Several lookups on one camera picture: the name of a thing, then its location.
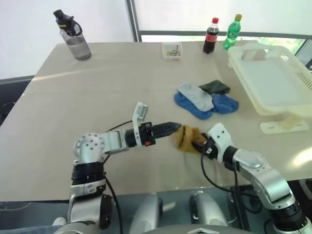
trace water bottle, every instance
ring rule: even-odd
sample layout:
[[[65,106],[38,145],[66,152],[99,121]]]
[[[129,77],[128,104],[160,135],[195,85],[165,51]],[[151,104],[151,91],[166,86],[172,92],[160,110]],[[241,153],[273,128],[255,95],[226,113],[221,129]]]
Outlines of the water bottle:
[[[57,18],[60,34],[74,57],[78,60],[89,59],[91,51],[82,34],[82,28],[74,21],[74,17],[65,15],[62,10],[57,10],[53,14]]]
[[[213,18],[213,23],[207,29],[206,40],[203,49],[206,54],[212,53],[215,49],[215,42],[219,33],[218,21],[218,18]]]
[[[223,48],[228,50],[231,46],[235,45],[236,38],[240,32],[240,20],[242,19],[241,14],[235,16],[234,21],[230,24],[226,39],[223,43]]]

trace blue sock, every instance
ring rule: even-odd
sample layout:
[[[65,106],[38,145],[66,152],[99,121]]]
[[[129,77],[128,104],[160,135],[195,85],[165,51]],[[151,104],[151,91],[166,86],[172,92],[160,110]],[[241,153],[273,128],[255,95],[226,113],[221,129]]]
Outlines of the blue sock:
[[[212,112],[217,112],[220,114],[232,113],[238,110],[238,101],[230,98],[227,95],[215,94],[213,95],[214,108]]]
[[[177,92],[175,94],[175,102],[180,107],[183,107],[184,109],[191,112],[194,116],[196,116],[199,119],[208,119],[212,116],[211,111],[200,111],[191,101],[189,101],[184,95],[182,95],[180,92]]]

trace green soda bottle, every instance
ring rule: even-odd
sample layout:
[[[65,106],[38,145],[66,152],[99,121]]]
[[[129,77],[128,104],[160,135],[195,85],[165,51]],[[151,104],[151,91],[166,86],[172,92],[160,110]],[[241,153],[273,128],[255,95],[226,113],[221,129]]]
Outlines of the green soda bottle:
[[[235,20],[230,24],[226,39],[223,43],[223,48],[228,50],[231,46],[235,45],[236,38],[240,32],[240,20],[242,19],[241,14],[235,16]]]

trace white plastic basket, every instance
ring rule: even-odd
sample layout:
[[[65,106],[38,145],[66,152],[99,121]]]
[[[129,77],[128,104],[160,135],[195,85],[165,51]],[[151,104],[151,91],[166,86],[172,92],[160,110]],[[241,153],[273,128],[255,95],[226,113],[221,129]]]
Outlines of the white plastic basket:
[[[229,63],[256,111],[260,115],[289,115],[287,121],[262,123],[263,132],[308,129],[302,118],[312,117],[312,75],[288,49],[248,43],[232,47],[228,53]]]
[[[161,50],[165,61],[180,60],[183,55],[181,42],[163,42]]]

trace beige table surface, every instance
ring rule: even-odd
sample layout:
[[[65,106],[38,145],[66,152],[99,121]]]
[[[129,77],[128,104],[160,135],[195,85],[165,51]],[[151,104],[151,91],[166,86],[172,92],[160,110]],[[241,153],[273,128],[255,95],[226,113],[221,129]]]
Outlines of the beige table surface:
[[[64,47],[56,46],[0,127],[0,201],[68,199],[74,142],[130,120],[137,101],[149,106],[146,121],[175,121],[203,132],[222,122],[236,147],[261,152],[285,179],[312,177],[311,131],[263,134],[259,124],[273,117],[256,113],[221,43],[206,55],[201,42],[185,42],[183,59],[169,62],[161,58],[160,43],[91,43],[93,56],[84,62]],[[200,120],[175,104],[180,83],[215,79],[231,87],[238,112]],[[170,136],[113,155],[104,168],[118,195],[209,187],[199,158],[178,151]],[[234,184],[222,165],[205,165],[219,185]],[[246,181],[240,177],[240,183]]]

